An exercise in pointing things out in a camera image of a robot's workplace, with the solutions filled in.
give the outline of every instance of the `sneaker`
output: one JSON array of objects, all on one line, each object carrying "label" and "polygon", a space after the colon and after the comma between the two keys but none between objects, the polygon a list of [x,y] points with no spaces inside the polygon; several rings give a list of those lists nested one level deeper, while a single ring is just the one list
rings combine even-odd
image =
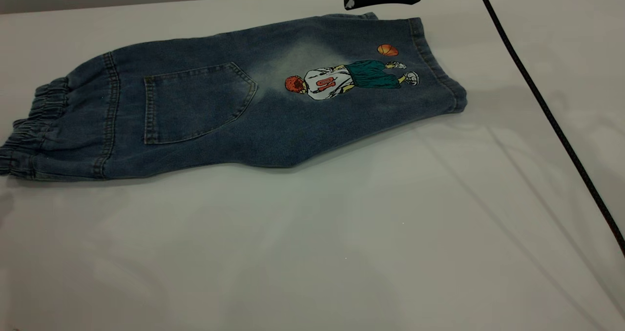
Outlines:
[{"label": "sneaker", "polygon": [[406,82],[410,83],[411,86],[419,84],[419,75],[417,75],[414,71],[410,71],[404,76],[406,77]]},{"label": "sneaker", "polygon": [[389,68],[406,68],[401,62],[387,62],[386,66],[390,66]]}]

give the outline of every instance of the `back pocket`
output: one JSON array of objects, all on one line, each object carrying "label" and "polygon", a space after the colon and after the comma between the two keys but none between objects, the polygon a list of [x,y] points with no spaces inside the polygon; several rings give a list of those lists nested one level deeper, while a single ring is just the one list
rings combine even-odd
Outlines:
[{"label": "back pocket", "polygon": [[233,122],[258,86],[234,62],[144,77],[145,144],[200,137]]}]

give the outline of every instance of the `basketball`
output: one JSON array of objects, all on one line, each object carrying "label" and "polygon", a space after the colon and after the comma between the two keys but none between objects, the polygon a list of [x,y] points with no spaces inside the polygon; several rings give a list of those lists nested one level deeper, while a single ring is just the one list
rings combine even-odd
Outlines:
[{"label": "basketball", "polygon": [[378,46],[377,52],[382,55],[386,55],[387,57],[394,57],[395,55],[399,54],[397,48],[390,44],[382,44],[381,46]]}]

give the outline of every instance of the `black cord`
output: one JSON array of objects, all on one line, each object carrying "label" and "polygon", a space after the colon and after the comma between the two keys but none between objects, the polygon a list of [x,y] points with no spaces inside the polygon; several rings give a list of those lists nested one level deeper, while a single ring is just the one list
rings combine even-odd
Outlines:
[{"label": "black cord", "polygon": [[534,84],[534,81],[529,76],[527,69],[525,69],[525,66],[519,59],[519,56],[517,55],[516,51],[514,51],[514,47],[510,43],[510,40],[507,37],[506,31],[504,31],[504,28],[502,27],[501,22],[499,18],[497,17],[497,14],[495,13],[495,10],[493,9],[493,6],[490,0],[482,0],[482,1],[484,2],[484,5],[486,5],[486,9],[488,10],[488,13],[491,15],[491,19],[493,19],[493,23],[495,24],[495,27],[497,28],[497,32],[500,34],[501,39],[506,45],[508,53],[510,53],[510,56],[512,57],[512,59],[514,60],[514,63],[516,64],[516,67],[518,67],[519,71],[523,75],[525,82],[527,82],[527,86],[529,86],[529,89],[531,89],[532,93],[534,93],[534,97],[536,97],[536,101],[541,106],[542,112],[545,113],[545,116],[547,117],[547,120],[549,120],[551,127],[553,127],[553,130],[556,132],[556,135],[560,139],[560,142],[562,142],[562,145],[564,146],[566,152],[569,154],[569,157],[571,157],[571,160],[573,161],[575,168],[578,169],[578,173],[580,173],[582,180],[584,180],[584,184],[586,185],[586,188],[588,188],[588,191],[592,195],[592,199],[594,199],[594,202],[597,204],[597,207],[603,214],[603,218],[605,218],[605,222],[607,222],[607,225],[610,226],[610,229],[612,230],[612,233],[614,234],[614,238],[616,238],[616,242],[618,242],[619,247],[621,248],[621,251],[623,253],[623,256],[625,256],[625,239],[623,239],[623,234],[621,233],[618,225],[616,225],[614,218],[612,218],[612,214],[607,209],[607,206],[605,206],[603,199],[601,199],[601,195],[598,193],[597,189],[592,183],[592,180],[588,176],[588,173],[586,172],[584,166],[582,165],[580,158],[578,158],[578,155],[573,150],[571,144],[569,143],[569,140],[564,135],[562,128],[560,128],[560,125],[556,121],[556,118],[554,118],[553,113],[551,113],[551,110],[549,109],[549,106],[547,106],[547,102],[545,102],[545,99],[542,97],[540,91],[538,90],[538,87],[536,87],[536,84]]}]

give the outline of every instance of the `cartoon basketball player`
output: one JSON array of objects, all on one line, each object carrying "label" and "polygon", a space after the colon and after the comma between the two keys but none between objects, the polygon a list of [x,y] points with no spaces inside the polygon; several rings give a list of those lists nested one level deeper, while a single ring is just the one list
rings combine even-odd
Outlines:
[{"label": "cartoon basketball player", "polygon": [[304,78],[288,77],[285,81],[289,91],[308,94],[312,99],[323,100],[347,93],[353,87],[358,88],[401,88],[402,83],[412,86],[419,84],[419,76],[411,71],[397,78],[384,72],[388,68],[406,68],[401,62],[379,62],[363,60],[349,65],[339,65],[308,71]]}]

